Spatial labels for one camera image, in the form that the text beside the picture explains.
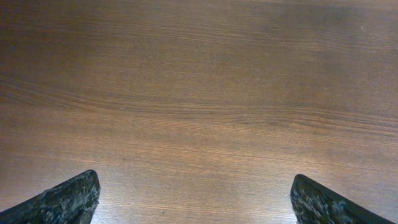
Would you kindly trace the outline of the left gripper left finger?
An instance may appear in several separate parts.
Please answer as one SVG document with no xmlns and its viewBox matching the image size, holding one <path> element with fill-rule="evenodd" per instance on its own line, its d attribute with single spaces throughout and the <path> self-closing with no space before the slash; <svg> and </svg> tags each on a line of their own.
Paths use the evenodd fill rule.
<svg viewBox="0 0 398 224">
<path fill-rule="evenodd" d="M 1 223 L 87 223 L 99 204 L 100 182 L 86 170 L 1 212 Z"/>
</svg>

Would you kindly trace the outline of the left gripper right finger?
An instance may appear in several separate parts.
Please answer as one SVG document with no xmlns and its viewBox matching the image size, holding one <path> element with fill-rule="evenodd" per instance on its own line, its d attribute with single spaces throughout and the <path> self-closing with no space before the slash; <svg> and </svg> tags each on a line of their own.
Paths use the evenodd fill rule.
<svg viewBox="0 0 398 224">
<path fill-rule="evenodd" d="M 290 201 L 301 224 L 393 224 L 303 174 L 294 178 Z"/>
</svg>

